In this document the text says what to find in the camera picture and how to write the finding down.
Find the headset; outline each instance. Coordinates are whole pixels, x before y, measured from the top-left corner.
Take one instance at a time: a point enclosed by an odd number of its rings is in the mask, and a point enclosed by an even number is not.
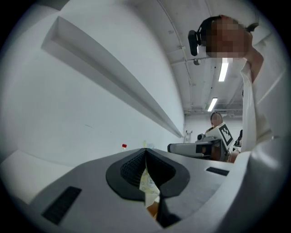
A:
[[[222,18],[229,18],[229,17],[225,15],[209,17],[208,19],[204,20],[201,23],[197,32],[194,30],[189,31],[188,41],[190,45],[191,54],[193,56],[198,55],[198,49],[199,49],[199,46],[201,46],[201,32],[205,31],[208,28],[208,25],[211,24],[213,21],[217,19],[222,19]],[[258,23],[253,23],[245,29],[246,31],[251,32],[251,31],[254,31],[258,25],[259,25]]]
[[[222,16],[210,17],[201,23],[197,32],[194,30],[189,31],[188,41],[189,41],[189,45],[190,45],[191,54],[193,56],[198,55],[198,48],[199,48],[199,46],[201,46],[201,31],[206,30],[207,26],[210,23],[212,23],[214,20],[221,19],[221,18],[222,18]]]

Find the white wall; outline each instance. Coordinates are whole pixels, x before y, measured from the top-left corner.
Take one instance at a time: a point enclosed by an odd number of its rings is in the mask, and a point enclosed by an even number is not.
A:
[[[234,140],[236,140],[240,131],[242,130],[242,118],[227,118],[223,117],[223,122],[226,123],[228,129]],[[207,129],[211,127],[210,114],[202,116],[186,116],[185,117],[185,130],[191,132],[191,142],[197,141],[197,136],[201,133],[205,133]]]
[[[88,5],[75,12],[50,11],[18,35],[0,64],[1,159],[21,151],[0,168],[7,177],[15,167],[22,167],[11,182],[14,194],[25,193],[31,176],[38,176],[42,167],[53,181],[56,166],[51,163],[63,165],[57,168],[61,176],[68,167],[120,152],[122,143],[130,150],[143,147],[146,140],[166,150],[169,143],[183,140],[41,49],[59,15],[117,58],[183,131],[181,98],[171,66],[155,36],[131,8]],[[32,157],[42,162],[29,166]],[[29,198],[19,198],[27,202],[33,198],[43,188],[37,183]]]

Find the black vent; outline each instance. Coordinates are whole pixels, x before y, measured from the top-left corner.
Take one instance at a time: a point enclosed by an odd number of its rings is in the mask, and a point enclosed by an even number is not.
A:
[[[120,169],[121,176],[131,185],[139,188],[142,173],[146,168],[145,152],[123,164]]]
[[[208,172],[213,172],[222,176],[227,176],[229,171],[226,170],[222,170],[222,169],[218,169],[218,168],[214,168],[214,167],[209,167],[206,169]]]
[[[146,154],[146,162],[148,164],[147,170],[158,188],[171,180],[176,173],[173,166],[162,161],[150,152]]]
[[[68,187],[42,214],[44,218],[58,225],[73,202],[82,190],[76,187]]]

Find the ceiling pipe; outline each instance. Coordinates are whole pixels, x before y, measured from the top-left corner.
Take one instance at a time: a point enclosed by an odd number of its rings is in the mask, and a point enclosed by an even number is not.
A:
[[[218,77],[216,76],[216,73],[217,73],[217,70],[215,69],[212,69],[213,68],[213,60],[211,60],[211,66],[210,66],[210,73],[211,73],[211,88],[209,88],[208,90],[205,90],[205,93],[208,93],[208,95],[205,97],[205,102],[203,103],[202,102],[202,109],[203,110],[206,110],[207,106],[209,107],[209,104],[210,104],[210,100],[213,98],[213,92],[214,92],[214,89],[215,89],[215,86],[217,84],[217,82],[215,82]]]
[[[170,55],[170,54],[172,54],[172,53],[179,52],[179,51],[181,51],[181,50],[183,50],[183,49],[186,49],[185,46],[184,46],[183,48],[180,48],[180,49],[177,49],[177,50],[175,50],[175,51],[169,52],[169,53],[167,53],[167,55]]]
[[[204,109],[184,110],[184,111],[209,112],[208,110],[204,110]],[[237,109],[214,109],[212,111],[242,111],[242,109],[241,108],[237,108]]]
[[[211,57],[202,57],[202,58],[189,59],[189,60],[187,60],[187,62],[193,62],[194,65],[198,66],[198,65],[201,64],[201,60],[208,59],[208,58],[211,58]],[[178,64],[182,64],[182,63],[184,63],[184,61],[173,62],[173,63],[171,63],[171,66],[175,66],[175,65],[178,65]]]
[[[229,117],[229,118],[242,118],[242,111],[217,111],[219,112],[223,117]],[[184,111],[185,116],[202,116],[202,115],[210,115],[211,112],[209,111]]]
[[[206,3],[206,5],[207,5],[207,9],[208,9],[209,15],[212,16],[212,12],[211,12],[211,9],[210,9],[210,7],[209,7],[208,0],[205,0],[205,3]]]
[[[219,106],[219,105],[226,105],[228,103],[216,103],[215,106]],[[242,101],[241,102],[233,102],[232,104],[242,104]]]
[[[157,2],[160,4],[161,8],[163,9],[163,11],[167,15],[170,23],[172,24],[172,27],[173,27],[173,29],[174,29],[174,31],[176,33],[177,38],[178,38],[178,41],[179,41],[179,44],[180,44],[180,48],[183,50],[183,55],[184,55],[184,60],[185,60],[184,63],[185,63],[185,66],[186,66],[186,69],[187,69],[187,72],[188,72],[188,76],[189,76],[190,101],[191,101],[191,106],[192,106],[193,105],[193,101],[192,101],[192,92],[191,92],[191,87],[192,87],[192,85],[191,85],[191,75],[190,75],[190,72],[189,72],[188,60],[187,60],[186,53],[185,53],[185,50],[184,50],[185,47],[182,44],[182,41],[181,41],[180,36],[179,36],[179,33],[178,33],[178,31],[177,31],[177,29],[176,29],[176,27],[175,27],[170,15],[168,14],[166,8],[164,7],[164,5],[162,4],[162,2],[160,0],[157,0]]]

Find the ceiling beam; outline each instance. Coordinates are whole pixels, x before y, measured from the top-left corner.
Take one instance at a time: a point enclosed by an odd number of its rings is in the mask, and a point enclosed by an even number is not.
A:
[[[194,112],[205,112],[208,110],[204,110],[204,109],[195,109],[195,110],[184,110],[184,111],[194,111]],[[234,109],[213,109],[213,111],[242,111],[241,108],[234,108]]]
[[[176,53],[176,52],[182,51],[183,49],[186,49],[186,47],[184,46],[183,48],[177,49],[177,50],[172,51],[172,52],[168,52],[167,55],[170,55],[172,53]]]
[[[202,109],[205,110],[207,105],[210,104],[210,99],[212,99],[212,93],[213,93],[213,90],[214,90],[214,87],[215,87],[215,76],[216,76],[216,70],[217,69],[213,69],[213,67],[215,66],[218,66],[217,63],[215,62],[215,60],[211,59],[210,60],[210,68],[205,66],[205,72],[210,72],[209,74],[205,73],[204,74],[204,77],[211,77],[210,79],[210,82],[208,84],[208,86],[205,86],[205,83],[204,83],[204,86],[203,86],[203,92],[202,93],[205,93],[205,98],[204,98],[204,101],[202,100]]]
[[[174,32],[175,32],[175,34],[176,34],[176,36],[178,38],[178,41],[179,41],[179,44],[180,44],[180,48],[183,50],[184,63],[185,63],[185,66],[186,66],[186,69],[187,69],[187,72],[188,72],[188,81],[189,81],[189,86],[190,86],[190,102],[191,102],[191,106],[193,106],[192,92],[191,92],[191,75],[190,75],[190,72],[189,72],[187,56],[186,56],[185,50],[183,49],[183,48],[185,48],[185,46],[183,46],[183,43],[182,43],[181,38],[179,36],[179,33],[178,33],[178,31],[177,31],[177,29],[176,29],[176,27],[174,25],[173,20],[170,17],[168,11],[166,10],[166,8],[164,7],[164,5],[162,4],[161,0],[157,0],[157,2],[159,3],[159,5],[163,9],[164,13],[167,15],[170,23],[172,24],[173,29],[174,29]]]
[[[208,58],[211,58],[211,57],[201,57],[201,58],[193,58],[193,59],[188,59],[187,62],[194,62],[194,60],[204,60],[204,59],[208,59]],[[176,61],[176,62],[172,62],[171,63],[171,66],[175,66],[175,65],[178,65],[178,64],[184,64],[185,62],[184,61]]]
[[[205,0],[205,3],[206,3],[206,5],[207,5],[207,9],[208,9],[208,12],[209,12],[210,16],[212,16],[212,12],[211,12],[211,9],[210,9],[210,7],[209,7],[208,0]]]

